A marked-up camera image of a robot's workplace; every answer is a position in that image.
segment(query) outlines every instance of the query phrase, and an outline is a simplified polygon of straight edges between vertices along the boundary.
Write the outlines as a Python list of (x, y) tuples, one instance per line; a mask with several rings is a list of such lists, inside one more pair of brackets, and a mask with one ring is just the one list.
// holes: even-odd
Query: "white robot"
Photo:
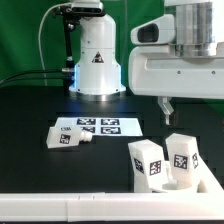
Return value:
[(224, 99), (222, 0), (165, 0), (165, 14), (136, 27), (139, 45), (129, 58), (129, 86), (136, 95), (158, 96), (169, 115), (171, 97)]
[(89, 101), (114, 99), (126, 90), (115, 59), (116, 24), (100, 0), (71, 2), (71, 13), (80, 16), (81, 58), (75, 65), (70, 94)]

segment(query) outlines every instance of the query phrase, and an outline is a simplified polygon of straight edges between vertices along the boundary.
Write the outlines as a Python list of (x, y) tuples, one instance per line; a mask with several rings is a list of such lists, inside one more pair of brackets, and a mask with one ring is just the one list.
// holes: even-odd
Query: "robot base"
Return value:
[(113, 93), (113, 94), (105, 94), (105, 95), (91, 95), (91, 94), (83, 94), (79, 93), (77, 91), (69, 91), (69, 95), (71, 97), (81, 99), (81, 100), (86, 100), (86, 101), (111, 101), (111, 100), (116, 100), (119, 99), (122, 96), (126, 95), (126, 91), (123, 90), (121, 92)]

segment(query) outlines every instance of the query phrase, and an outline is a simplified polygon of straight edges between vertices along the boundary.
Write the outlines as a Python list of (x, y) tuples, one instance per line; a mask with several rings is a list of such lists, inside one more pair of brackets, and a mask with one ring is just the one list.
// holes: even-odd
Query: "blue light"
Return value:
[(76, 81), (77, 81), (77, 66), (75, 65), (75, 67), (74, 67), (74, 83), (73, 83), (74, 88), (76, 88), (76, 86), (77, 86)]

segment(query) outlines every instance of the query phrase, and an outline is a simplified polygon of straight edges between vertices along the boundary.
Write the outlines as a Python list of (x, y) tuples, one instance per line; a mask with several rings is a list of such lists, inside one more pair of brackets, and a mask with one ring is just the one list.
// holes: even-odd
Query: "black table surface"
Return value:
[[(156, 97), (127, 96), (88, 102), (65, 96), (62, 87), (0, 89), (0, 193), (133, 192), (128, 143), (149, 139), (167, 150), (173, 134), (197, 137), (199, 152), (224, 186), (223, 117), (204, 101), (171, 101), (172, 125)], [(49, 150), (46, 138), (58, 117), (138, 118), (143, 137), (94, 136), (90, 143)]]

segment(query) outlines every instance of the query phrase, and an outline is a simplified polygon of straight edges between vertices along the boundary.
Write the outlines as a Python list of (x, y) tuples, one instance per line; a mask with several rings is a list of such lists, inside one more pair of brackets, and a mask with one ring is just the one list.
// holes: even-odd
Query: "white cylindrical device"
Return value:
[(81, 58), (75, 66), (71, 95), (105, 101), (125, 91), (115, 59), (116, 24), (109, 16), (85, 17), (81, 25)]

